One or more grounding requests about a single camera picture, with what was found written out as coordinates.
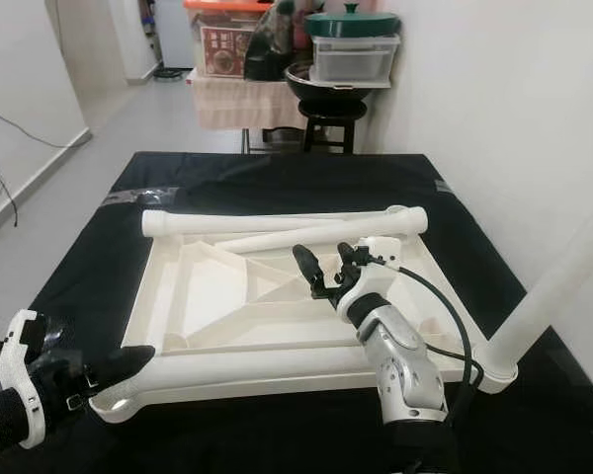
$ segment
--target white pvc pipe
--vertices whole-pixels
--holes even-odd
[[[494,336],[475,348],[475,359],[494,382],[516,377],[517,362],[592,274],[593,215]]]
[[[346,239],[378,235],[415,235],[428,227],[428,217],[422,207],[404,208],[397,212],[365,219],[355,219],[322,227],[276,232],[215,244],[222,250],[243,254],[261,250],[281,249],[296,244],[342,242]]]
[[[163,237],[173,234],[275,232],[338,222],[344,221],[281,216],[170,214],[164,210],[146,210],[142,214],[142,234],[145,237]]]

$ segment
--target white wall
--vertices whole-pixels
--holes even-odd
[[[404,24],[366,149],[423,152],[526,288],[593,210],[593,0],[382,0]],[[593,380],[593,277],[554,327]]]
[[[126,86],[108,0],[45,0],[68,73],[81,96]]]
[[[137,0],[108,0],[123,57],[126,78],[146,78],[158,61],[140,23]]]
[[[0,0],[0,113],[58,144],[86,130],[43,0]],[[0,121],[0,172],[12,194],[58,152]]]

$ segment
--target black table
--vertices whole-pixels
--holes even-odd
[[[112,191],[180,187],[171,211],[271,214],[424,206],[423,240],[486,337],[524,290],[422,155],[136,153]],[[61,320],[86,359],[120,345],[150,248],[146,205],[97,210],[31,305]],[[448,394],[455,387],[448,387]],[[548,330],[503,393],[478,394],[460,426],[466,473],[593,469],[593,387]],[[381,471],[375,389],[152,406],[120,426],[92,412],[0,472],[373,473]]]

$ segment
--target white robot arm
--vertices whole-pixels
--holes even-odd
[[[458,472],[441,373],[428,358],[422,337],[384,299],[398,276],[385,262],[400,262],[400,247],[398,239],[388,237],[361,239],[356,249],[339,244],[342,267],[334,278],[339,285],[333,288],[325,286],[318,261],[308,249],[297,245],[293,254],[312,297],[328,299],[339,317],[357,329],[356,337],[376,373],[391,472]]]
[[[22,310],[0,341],[0,451],[37,446],[82,414],[88,398],[137,374],[154,355],[152,346],[127,347],[84,364],[77,351],[44,351],[45,336],[46,319]]]

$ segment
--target white plastic frame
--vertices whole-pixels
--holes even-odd
[[[289,217],[352,220],[380,215],[383,212]],[[152,344],[156,356],[137,376],[91,399],[92,408],[104,420],[123,422],[149,404],[376,385],[354,328],[343,323],[327,301],[310,299],[290,248],[241,256],[220,251],[223,256],[245,258],[257,268],[270,269],[274,277],[281,274],[290,279],[256,295],[254,301],[248,301],[249,306],[193,334],[168,333],[172,304],[181,294],[180,287],[176,289],[181,284],[181,256],[198,242],[211,248],[211,252],[217,251],[211,244],[233,237],[234,234],[212,234],[154,239],[123,345]],[[400,264],[444,291],[461,313],[472,342],[484,342],[421,239],[416,235],[394,237],[401,242]],[[336,244],[310,247],[330,278],[340,265]],[[217,287],[215,297],[226,291]],[[400,275],[386,297],[427,342],[451,351],[461,350],[450,315],[425,288]],[[439,355],[431,358],[440,367],[445,381],[461,379],[459,361]]]

